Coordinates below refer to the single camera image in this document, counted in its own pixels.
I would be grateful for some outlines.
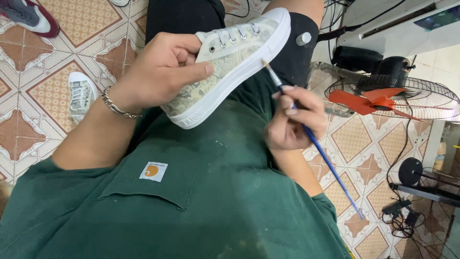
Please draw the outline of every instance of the blue paintbrush handle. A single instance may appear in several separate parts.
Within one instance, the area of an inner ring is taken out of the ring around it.
[[[293,109],[297,109],[296,105],[293,104],[292,105],[292,108]],[[332,166],[332,163],[331,161],[329,161],[328,157],[326,156],[326,154],[324,153],[321,145],[319,144],[318,140],[316,139],[315,135],[313,134],[313,131],[311,131],[311,129],[305,125],[302,124],[302,128],[304,129],[305,131],[305,134],[308,136],[308,138],[310,139],[310,141],[313,143],[313,145],[315,145],[315,147],[318,149],[318,152],[319,154],[322,156],[322,158],[324,159],[324,161],[326,162],[326,164],[328,165],[329,169],[332,171],[332,173],[334,174],[335,176],[335,179],[337,179],[337,181],[339,182],[340,186],[342,187],[342,190],[345,192],[346,196],[348,197],[348,200],[351,202],[351,204],[353,205],[353,207],[355,208],[356,212],[358,213],[359,217],[361,219],[364,219],[364,215],[362,214],[361,210],[358,208],[358,206],[356,205],[355,201],[353,200],[353,198],[351,197],[350,193],[348,192],[348,190],[346,189],[345,187],[345,184],[343,183],[342,179],[340,178],[339,174],[337,173],[337,171],[335,170],[334,166]]]

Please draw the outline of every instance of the white appliance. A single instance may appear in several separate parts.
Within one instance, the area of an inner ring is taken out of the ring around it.
[[[401,0],[355,0],[342,26],[364,23]],[[338,46],[375,50],[409,57],[460,44],[460,0],[406,0],[400,6],[356,31],[346,32]]]

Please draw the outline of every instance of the fan guard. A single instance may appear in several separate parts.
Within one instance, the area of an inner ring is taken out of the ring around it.
[[[329,86],[324,95],[329,98],[331,92],[342,90],[349,94],[364,97],[362,94],[367,91],[385,88],[404,88],[401,92],[390,99],[395,105],[429,106],[440,108],[451,108],[452,110],[441,110],[436,108],[420,108],[397,106],[403,113],[411,114],[419,119],[444,119],[455,117],[460,114],[460,99],[452,91],[439,83],[430,82],[412,77],[395,77],[389,75],[363,76],[359,81],[353,78],[342,78]],[[395,115],[391,111],[376,111],[372,114],[404,118]]]

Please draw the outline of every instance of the silver chain bracelet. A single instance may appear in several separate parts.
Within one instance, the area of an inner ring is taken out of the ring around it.
[[[131,119],[136,119],[138,117],[141,117],[142,115],[140,114],[134,114],[134,113],[130,113],[130,112],[124,112],[120,109],[118,109],[118,107],[113,104],[112,100],[109,99],[109,96],[107,95],[107,90],[110,88],[111,86],[108,86],[106,89],[104,89],[101,93],[101,96],[102,96],[102,100],[104,100],[105,104],[111,109],[113,110],[116,114],[120,114],[120,115],[123,115],[123,116],[126,116],[126,117],[129,117]]]

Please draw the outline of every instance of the hand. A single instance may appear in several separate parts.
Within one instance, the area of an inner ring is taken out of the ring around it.
[[[317,139],[326,134],[328,121],[323,101],[312,92],[294,86],[283,86],[273,95],[278,109],[265,127],[265,142],[271,150],[295,150],[309,148],[313,143],[305,134],[301,123],[309,127]],[[296,101],[298,109],[292,109]]]
[[[195,64],[200,47],[193,34],[157,34],[108,96],[121,110],[134,113],[170,102],[184,86],[214,72],[210,63]]]

